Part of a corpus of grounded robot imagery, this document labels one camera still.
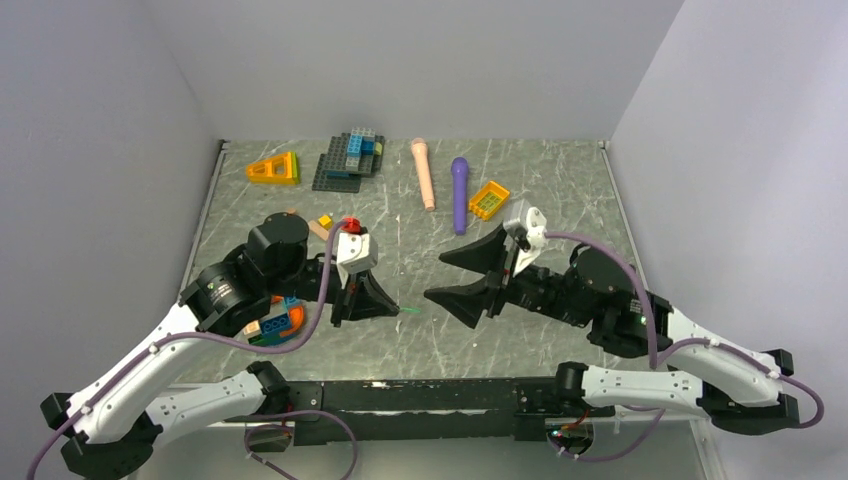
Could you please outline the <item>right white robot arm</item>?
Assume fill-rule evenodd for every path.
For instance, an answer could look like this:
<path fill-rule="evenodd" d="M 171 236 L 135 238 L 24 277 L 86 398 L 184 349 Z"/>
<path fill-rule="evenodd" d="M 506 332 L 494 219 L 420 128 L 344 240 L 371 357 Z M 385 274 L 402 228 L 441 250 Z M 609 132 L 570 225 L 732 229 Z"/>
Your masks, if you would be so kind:
<path fill-rule="evenodd" d="M 520 265 L 534 241 L 550 239 L 548 232 L 497 228 L 440 257 L 478 273 L 476 282 L 424 295 L 469 328 L 511 304 L 585 329 L 587 340 L 606 353 L 648 360 L 644 371 L 561 363 L 550 395 L 564 415 L 633 406 L 677 410 L 748 436 L 801 427 L 798 402 L 783 388 L 794 372 L 789 352 L 752 351 L 708 331 L 647 291 L 614 250 L 583 235 L 575 236 L 562 273 Z"/>

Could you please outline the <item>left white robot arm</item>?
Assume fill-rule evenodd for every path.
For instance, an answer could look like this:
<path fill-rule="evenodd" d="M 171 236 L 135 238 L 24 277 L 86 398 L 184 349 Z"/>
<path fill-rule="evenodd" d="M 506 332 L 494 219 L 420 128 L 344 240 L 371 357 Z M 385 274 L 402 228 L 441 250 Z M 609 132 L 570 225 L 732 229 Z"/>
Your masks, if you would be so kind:
<path fill-rule="evenodd" d="M 75 393 L 41 403 L 67 469 L 86 479 L 122 479 L 154 451 L 232 418 L 283 422 L 297 412 L 291 388 L 269 358 L 302 347 L 316 322 L 275 347 L 253 345 L 262 359 L 221 382 L 181 394 L 167 388 L 216 344 L 239 348 L 238 334 L 266 316 L 276 296 L 330 306 L 331 321 L 390 317 L 397 303 L 373 276 L 379 248 L 354 218 L 332 227 L 322 253 L 310 256 L 307 222 L 268 216 L 243 244 L 203 269 L 163 320 L 106 374 Z"/>

